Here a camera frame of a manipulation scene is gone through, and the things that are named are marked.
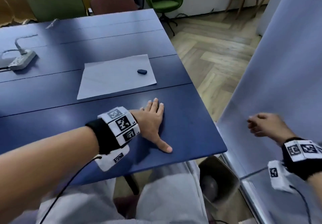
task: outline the floor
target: floor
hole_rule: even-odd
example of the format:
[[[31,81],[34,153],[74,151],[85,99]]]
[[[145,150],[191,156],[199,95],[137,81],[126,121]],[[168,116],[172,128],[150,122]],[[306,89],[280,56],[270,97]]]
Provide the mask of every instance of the floor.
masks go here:
[[[178,27],[171,24],[174,37],[167,24],[163,25],[213,121],[219,119],[260,42],[255,30],[264,10],[261,7],[251,18],[254,8],[244,9],[237,20],[236,11],[178,19]],[[150,172],[135,174],[140,190]],[[117,178],[114,196],[131,194],[124,178]],[[240,191],[212,214],[230,224],[253,217]]]

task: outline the power outlet socket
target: power outlet socket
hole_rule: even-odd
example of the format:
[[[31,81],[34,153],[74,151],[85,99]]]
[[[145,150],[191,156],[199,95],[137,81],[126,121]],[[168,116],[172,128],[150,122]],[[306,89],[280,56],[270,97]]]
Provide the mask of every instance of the power outlet socket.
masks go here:
[[[22,70],[25,68],[30,61],[36,56],[36,53],[32,50],[26,50],[26,54],[16,57],[10,64],[9,69],[12,71]]]

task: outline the red chair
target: red chair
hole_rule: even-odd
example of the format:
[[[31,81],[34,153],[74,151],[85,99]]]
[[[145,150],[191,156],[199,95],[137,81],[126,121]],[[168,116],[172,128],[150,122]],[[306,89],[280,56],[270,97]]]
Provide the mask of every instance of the red chair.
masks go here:
[[[138,10],[134,0],[91,0],[94,15]]]

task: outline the person's left hand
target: person's left hand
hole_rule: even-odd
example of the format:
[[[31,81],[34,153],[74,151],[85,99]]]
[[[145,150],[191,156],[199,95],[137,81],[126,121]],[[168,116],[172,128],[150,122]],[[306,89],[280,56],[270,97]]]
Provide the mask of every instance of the person's left hand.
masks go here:
[[[158,99],[148,101],[145,108],[140,110],[130,110],[139,124],[142,137],[148,139],[166,153],[171,153],[172,148],[159,136],[159,127],[163,120],[164,105],[160,103],[158,108]]]

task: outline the blue table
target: blue table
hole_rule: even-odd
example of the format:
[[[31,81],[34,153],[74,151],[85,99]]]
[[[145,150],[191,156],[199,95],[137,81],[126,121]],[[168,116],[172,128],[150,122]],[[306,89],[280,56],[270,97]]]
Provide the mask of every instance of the blue table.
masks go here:
[[[111,21],[108,27],[102,24],[107,21]],[[127,28],[118,29],[117,26],[123,24]],[[46,24],[28,26],[24,26],[26,33],[41,30]],[[6,35],[10,35],[10,30],[13,35],[17,33],[15,28],[22,27],[9,27],[5,30]],[[111,170],[103,173],[93,162],[74,184],[100,181],[227,150],[162,26],[160,29],[153,10],[62,20],[57,33],[54,29],[51,31],[43,45],[37,46],[33,41],[26,43],[34,45],[33,50],[38,54],[26,69],[0,72],[0,153],[81,127],[116,106],[140,108],[155,97],[165,104],[160,135],[173,147],[173,153],[163,153],[149,141],[137,137],[129,145],[130,153]],[[0,39],[0,46],[2,44],[5,41]],[[157,84],[76,99],[84,63],[140,54],[148,54]]]

